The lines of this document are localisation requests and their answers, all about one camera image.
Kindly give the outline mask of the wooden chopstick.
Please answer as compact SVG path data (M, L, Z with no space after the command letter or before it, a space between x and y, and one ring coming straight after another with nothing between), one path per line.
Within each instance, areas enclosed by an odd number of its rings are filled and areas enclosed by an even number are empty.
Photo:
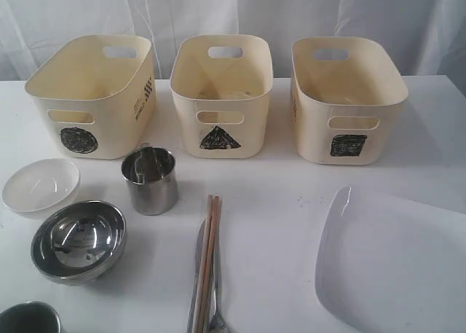
M213 206L211 211L211 222L210 222L210 236L208 244L207 259L205 262L205 279L203 283L202 301L200 304L200 313L197 323L197 331L204 332L205 327L208 324L208 311L210 309L210 285L213 273L213 253L216 241L216 229L218 226L218 215L219 215L220 197L216 195L213 199Z
M207 216L204 221L204 228L202 233L202 248L201 248L201 257L199 265L199 273L197 277L197 292L196 292L196 301L194 305L193 319L191 323L191 332L195 333L198 331L198 321L200 316L201 304L202 304L202 293L203 293L203 283L206 271L206 261L208 257L208 243L210 237L210 221L212 218L212 209L213 209L213 196L208 196L207 202Z

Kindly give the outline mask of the stainless steel knife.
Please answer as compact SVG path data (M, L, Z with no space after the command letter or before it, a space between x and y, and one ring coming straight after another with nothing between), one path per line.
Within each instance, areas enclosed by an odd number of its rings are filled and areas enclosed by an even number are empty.
M192 324L193 324L194 308L195 308L196 296L197 296L197 282L198 282L198 278L199 278L200 262L201 262L201 254L202 254L202 243L203 243L204 229L205 229L205 223L202 222L201 225L200 225L199 232L198 232L196 250L195 250L195 254L194 254L194 283L193 283L193 290L192 290L192 296L191 296L189 318L188 318L188 321L187 321L187 328L186 328L187 333L191 332Z

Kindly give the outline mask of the stainless steel mug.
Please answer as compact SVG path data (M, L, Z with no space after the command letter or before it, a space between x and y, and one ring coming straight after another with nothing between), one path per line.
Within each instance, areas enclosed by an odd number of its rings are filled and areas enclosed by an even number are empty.
M178 201L175 156L166 148L142 143L122 161L133 208L144 215L160 215Z

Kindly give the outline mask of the stainless steel bowl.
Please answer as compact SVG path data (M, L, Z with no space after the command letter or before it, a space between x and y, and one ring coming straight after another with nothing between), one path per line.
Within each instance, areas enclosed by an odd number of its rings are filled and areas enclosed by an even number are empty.
M101 200L73 203L47 218L31 241L31 261L48 280L81 286L108 272L122 257L127 222Z

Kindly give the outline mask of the white ceramic bowl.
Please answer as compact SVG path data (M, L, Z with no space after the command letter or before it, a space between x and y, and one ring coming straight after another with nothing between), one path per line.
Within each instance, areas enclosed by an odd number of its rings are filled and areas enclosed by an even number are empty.
M5 183L5 206L27 219L46 219L72 204L78 195L81 173L70 160L52 158L33 162Z

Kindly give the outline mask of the small steel cup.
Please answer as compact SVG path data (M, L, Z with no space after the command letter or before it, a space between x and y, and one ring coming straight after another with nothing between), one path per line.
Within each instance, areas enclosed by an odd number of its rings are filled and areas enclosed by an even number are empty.
M52 306L32 301L2 311L1 332L65 332L65 329Z

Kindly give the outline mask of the cream bin with triangle mark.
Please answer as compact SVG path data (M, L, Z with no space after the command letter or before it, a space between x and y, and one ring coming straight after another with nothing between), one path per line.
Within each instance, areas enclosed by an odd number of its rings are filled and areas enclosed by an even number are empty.
M185 150L209 159L258 154L272 84L272 56L264 39L244 34L186 39L170 77Z

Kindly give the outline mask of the cream bin with square mark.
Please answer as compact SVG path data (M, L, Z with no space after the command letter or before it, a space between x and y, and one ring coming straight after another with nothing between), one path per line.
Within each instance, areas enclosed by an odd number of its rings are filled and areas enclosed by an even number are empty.
M408 98L383 46L348 36L292 46L290 108L297 152L327 165L377 161Z

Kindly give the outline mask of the cream bin with circle mark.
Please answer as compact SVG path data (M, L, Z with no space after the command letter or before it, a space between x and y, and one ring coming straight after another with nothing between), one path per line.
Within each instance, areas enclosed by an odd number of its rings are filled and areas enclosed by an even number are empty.
M73 39L25 83L59 150L112 160L134 150L156 107L154 50L142 36Z

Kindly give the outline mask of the white square plate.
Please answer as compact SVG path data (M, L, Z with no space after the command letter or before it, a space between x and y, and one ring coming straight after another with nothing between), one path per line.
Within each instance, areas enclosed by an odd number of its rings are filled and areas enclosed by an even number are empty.
M463 332L465 215L340 188L325 218L315 292L357 332Z

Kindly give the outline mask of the white curtain backdrop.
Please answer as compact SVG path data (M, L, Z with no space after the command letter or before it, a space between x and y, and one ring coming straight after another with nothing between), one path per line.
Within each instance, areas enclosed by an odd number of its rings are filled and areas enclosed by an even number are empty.
M1 0L1 78L27 79L66 42L135 34L168 78L181 43L199 34L252 34L270 46L276 77L306 36L359 36L404 75L446 75L465 88L465 0Z

